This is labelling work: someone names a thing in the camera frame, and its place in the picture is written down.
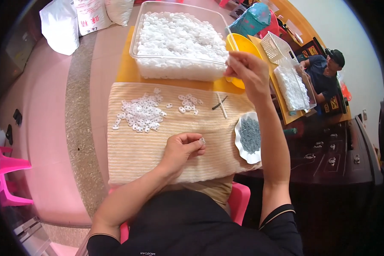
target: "white plastic rod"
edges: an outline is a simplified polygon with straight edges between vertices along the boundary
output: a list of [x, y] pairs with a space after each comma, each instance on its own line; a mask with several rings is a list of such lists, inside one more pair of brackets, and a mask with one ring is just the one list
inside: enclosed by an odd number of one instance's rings
[[216, 92], [216, 95], [218, 96], [218, 100], [219, 100], [219, 103], [220, 103], [220, 108], [221, 108], [222, 111], [223, 111], [223, 115], [225, 116], [225, 119], [228, 119], [228, 115], [226, 115], [226, 111], [225, 111], [225, 108], [223, 107], [223, 103], [222, 103], [222, 101], [220, 100], [219, 93]]

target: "white wall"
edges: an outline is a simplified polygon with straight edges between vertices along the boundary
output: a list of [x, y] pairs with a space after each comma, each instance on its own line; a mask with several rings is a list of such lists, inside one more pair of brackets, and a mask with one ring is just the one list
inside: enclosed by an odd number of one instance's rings
[[343, 0], [289, 0], [309, 21], [324, 45], [344, 54], [344, 81], [353, 99], [351, 114], [367, 110], [366, 131], [378, 147], [378, 116], [384, 98], [383, 76], [367, 34]]

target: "teal bag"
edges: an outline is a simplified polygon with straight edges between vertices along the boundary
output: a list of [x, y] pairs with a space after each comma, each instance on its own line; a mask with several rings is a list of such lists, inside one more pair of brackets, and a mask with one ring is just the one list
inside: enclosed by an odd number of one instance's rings
[[247, 35], [256, 35], [269, 25], [269, 8], [264, 3], [255, 3], [237, 18], [237, 20], [229, 26], [229, 29], [232, 33], [238, 33], [247, 37]]

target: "striped towel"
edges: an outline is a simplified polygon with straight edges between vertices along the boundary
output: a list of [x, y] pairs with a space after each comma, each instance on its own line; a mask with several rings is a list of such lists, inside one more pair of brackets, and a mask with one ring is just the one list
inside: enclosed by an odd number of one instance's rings
[[[122, 100], [133, 100], [144, 93], [154, 94], [154, 88], [161, 89], [163, 101], [158, 108], [167, 113], [160, 123], [158, 131], [137, 133], [122, 120], [118, 130], [112, 130], [117, 114], [122, 112]], [[197, 105], [198, 115], [191, 112], [181, 114], [178, 107], [181, 100], [178, 95], [192, 94], [204, 104]], [[226, 93], [219, 93], [221, 99]], [[246, 94], [228, 94], [224, 107], [228, 118], [225, 119], [213, 91], [190, 89], [178, 86], [147, 83], [114, 83], [108, 102], [108, 171], [109, 184], [121, 185], [141, 177], [152, 170], [161, 160], [167, 139], [181, 132], [195, 132], [203, 135], [206, 141], [204, 156], [188, 160], [182, 175], [174, 183], [199, 182], [221, 178], [233, 173], [255, 170], [262, 166], [259, 162], [248, 164], [239, 156], [235, 146], [235, 125], [239, 117], [254, 107]]]

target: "black t-shirt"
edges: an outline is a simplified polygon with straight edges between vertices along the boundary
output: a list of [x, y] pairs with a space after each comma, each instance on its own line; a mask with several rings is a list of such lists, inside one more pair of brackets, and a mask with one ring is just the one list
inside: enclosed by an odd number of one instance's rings
[[260, 230], [241, 227], [207, 195], [167, 191], [149, 200], [131, 223], [129, 238], [97, 234], [88, 240], [98, 255], [303, 255], [291, 204], [273, 211]]
[[327, 67], [327, 60], [322, 55], [309, 56], [309, 61], [310, 67], [306, 69], [306, 72], [312, 79], [314, 90], [317, 94], [322, 93], [328, 102], [337, 94], [337, 77], [323, 75], [324, 69]]

